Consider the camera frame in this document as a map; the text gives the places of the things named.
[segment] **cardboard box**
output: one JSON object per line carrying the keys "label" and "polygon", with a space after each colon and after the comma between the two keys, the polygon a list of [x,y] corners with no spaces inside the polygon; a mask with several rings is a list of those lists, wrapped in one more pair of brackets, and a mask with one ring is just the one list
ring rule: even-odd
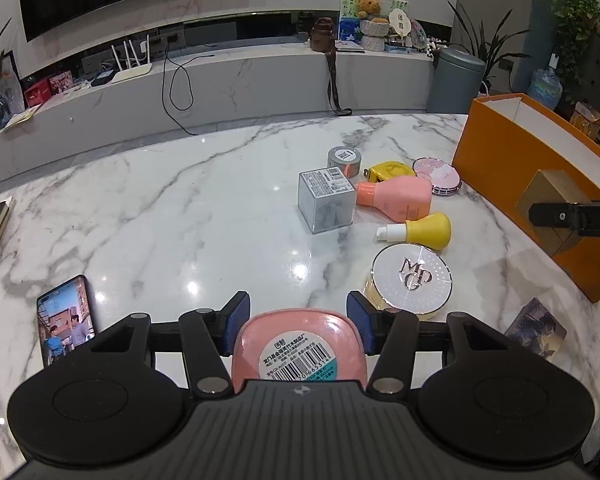
{"label": "cardboard box", "polygon": [[[529,208],[536,203],[588,203],[589,197],[567,173],[559,170],[540,170],[516,204],[516,211],[528,221]],[[581,240],[577,232],[564,228],[536,227],[529,223],[538,236],[538,245],[549,256],[574,248]]]}
{"label": "cardboard box", "polygon": [[[460,177],[542,246],[516,205],[539,170],[562,170],[600,200],[600,147],[524,94],[475,99],[454,155]],[[600,300],[600,238],[555,253],[555,263],[592,301]]]}
{"label": "cardboard box", "polygon": [[589,137],[589,139],[595,140],[598,137],[598,132],[600,131],[600,112],[594,110],[591,106],[578,102],[569,122]]}

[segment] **marble table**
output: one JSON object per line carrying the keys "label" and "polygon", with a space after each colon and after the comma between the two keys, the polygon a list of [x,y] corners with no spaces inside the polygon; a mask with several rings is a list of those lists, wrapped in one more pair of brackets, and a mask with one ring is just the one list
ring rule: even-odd
{"label": "marble table", "polygon": [[[0,479],[23,462],[8,430],[12,391],[42,368],[36,298],[84,273],[105,328],[131,312],[175,320],[221,308],[237,290],[252,315],[304,306],[345,312],[362,289],[387,218],[357,209],[348,228],[311,235],[296,207],[298,173],[346,144],[363,166],[421,156],[451,161],[464,116],[384,115],[273,123],[172,140],[69,168],[10,190],[16,207],[0,244]],[[521,230],[464,186],[434,197],[451,218],[442,253],[454,289],[434,320],[462,310],[504,331],[537,296],[568,330],[554,364],[600,412],[600,302],[592,305]],[[370,369],[374,363],[370,359]],[[413,386],[440,368],[419,354]],[[157,367],[179,385],[179,355]]]}

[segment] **red gift box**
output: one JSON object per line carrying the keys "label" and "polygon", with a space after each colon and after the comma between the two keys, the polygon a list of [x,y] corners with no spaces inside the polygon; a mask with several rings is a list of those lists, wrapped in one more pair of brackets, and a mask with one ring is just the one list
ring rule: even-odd
{"label": "red gift box", "polygon": [[24,95],[29,107],[41,105],[51,99],[51,87],[48,79],[38,81],[35,85],[25,90]]}

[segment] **phone screen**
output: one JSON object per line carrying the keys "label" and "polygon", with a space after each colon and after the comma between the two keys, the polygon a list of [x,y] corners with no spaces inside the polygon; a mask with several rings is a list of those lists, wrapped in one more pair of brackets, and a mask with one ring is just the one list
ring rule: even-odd
{"label": "phone screen", "polygon": [[38,333],[45,367],[95,336],[83,275],[38,298]]}

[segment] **storage box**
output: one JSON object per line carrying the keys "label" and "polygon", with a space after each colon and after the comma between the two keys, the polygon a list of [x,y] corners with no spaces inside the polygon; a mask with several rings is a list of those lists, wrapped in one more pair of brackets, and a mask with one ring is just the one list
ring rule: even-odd
{"label": "storage box", "polygon": [[[564,171],[540,170],[533,177],[516,204],[516,211],[528,221],[529,208],[536,203],[588,203],[577,184]],[[571,229],[536,227],[532,229],[538,236],[538,245],[549,256],[568,251],[582,240],[577,232]]]}
{"label": "storage box", "polygon": [[[539,170],[562,170],[591,201],[600,200],[600,147],[524,94],[474,100],[453,165],[540,245],[528,217],[516,210]],[[600,238],[583,238],[552,258],[591,301],[600,300]]]}
{"label": "storage box", "polygon": [[351,225],[356,189],[340,168],[306,171],[298,177],[298,208],[312,234]]}
{"label": "storage box", "polygon": [[24,97],[27,99],[27,105],[29,108],[35,105],[41,105],[51,99],[51,87],[49,86],[49,80],[43,79],[38,81],[35,85],[26,89]]}
{"label": "storage box", "polygon": [[589,139],[595,140],[600,131],[600,112],[584,103],[577,103],[569,122]]}

